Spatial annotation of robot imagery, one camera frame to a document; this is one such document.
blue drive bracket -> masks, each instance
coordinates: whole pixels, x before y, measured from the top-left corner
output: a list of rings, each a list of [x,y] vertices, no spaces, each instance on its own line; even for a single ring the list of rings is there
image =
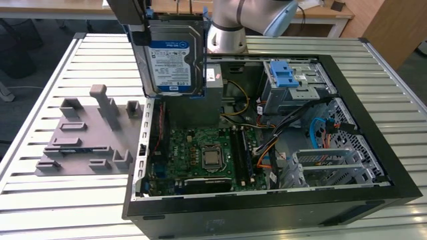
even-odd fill
[[[298,88],[300,86],[294,78],[294,70],[286,61],[271,61],[270,69],[279,88]]]

white label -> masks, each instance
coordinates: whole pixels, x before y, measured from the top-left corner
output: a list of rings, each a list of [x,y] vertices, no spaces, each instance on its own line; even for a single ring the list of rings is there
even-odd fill
[[[278,176],[274,174],[274,172],[270,173],[270,179],[276,183],[278,181]]]
[[[155,84],[159,87],[164,86],[170,91],[178,91],[180,86],[191,86],[191,67],[184,61],[190,54],[188,43],[152,41],[148,54]]]
[[[307,80],[306,75],[295,75],[296,80]]]
[[[214,68],[208,68],[206,70],[206,81],[207,82],[214,82],[215,81],[215,70],[214,70]]]
[[[263,115],[263,107],[262,106],[256,106],[256,112],[259,115]]]

aluminum slatted surface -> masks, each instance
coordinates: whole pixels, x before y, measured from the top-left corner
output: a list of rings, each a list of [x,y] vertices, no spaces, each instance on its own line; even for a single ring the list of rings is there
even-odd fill
[[[252,53],[328,54],[368,110],[424,197],[386,208],[347,226],[220,236],[222,239],[427,238],[427,118],[418,99],[384,71],[366,45],[354,39],[248,38]],[[95,105],[92,84],[108,86],[116,104],[146,102],[126,35],[88,34],[74,40],[1,162],[0,239],[147,239],[122,220],[127,175],[34,175],[59,123],[64,97]]]

ram slot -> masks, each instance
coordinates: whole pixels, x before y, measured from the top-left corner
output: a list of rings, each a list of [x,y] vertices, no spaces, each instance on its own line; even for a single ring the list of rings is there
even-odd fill
[[[247,162],[247,146],[240,129],[230,130],[231,153],[234,161],[234,171],[236,183],[246,186],[251,181],[248,162]]]
[[[250,144],[248,144],[248,139],[246,135],[246,131],[240,130],[242,132],[242,141],[243,141],[243,148],[244,148],[244,161],[246,161],[246,167],[247,167],[247,173],[248,173],[248,178],[250,182],[254,183],[254,169],[252,169],[252,158],[251,158],[251,152],[250,152]]]

blue hard drive label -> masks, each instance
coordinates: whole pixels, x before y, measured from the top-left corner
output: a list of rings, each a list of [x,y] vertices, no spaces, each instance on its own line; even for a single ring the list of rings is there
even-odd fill
[[[152,41],[148,47],[155,85],[163,92],[184,92],[191,88],[187,41]]]

